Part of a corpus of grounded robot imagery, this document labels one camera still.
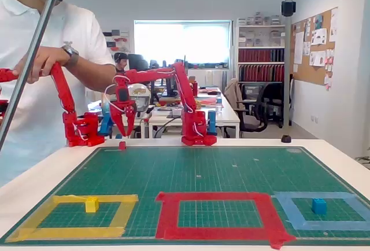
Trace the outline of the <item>person's left hand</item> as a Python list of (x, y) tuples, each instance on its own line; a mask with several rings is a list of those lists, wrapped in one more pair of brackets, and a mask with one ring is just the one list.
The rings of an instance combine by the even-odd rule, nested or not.
[(37, 82), (41, 76), (48, 76), (55, 63), (64, 65), (70, 58), (70, 55), (62, 48), (41, 46), (31, 62), (32, 69), (27, 77), (27, 83), (32, 84)]

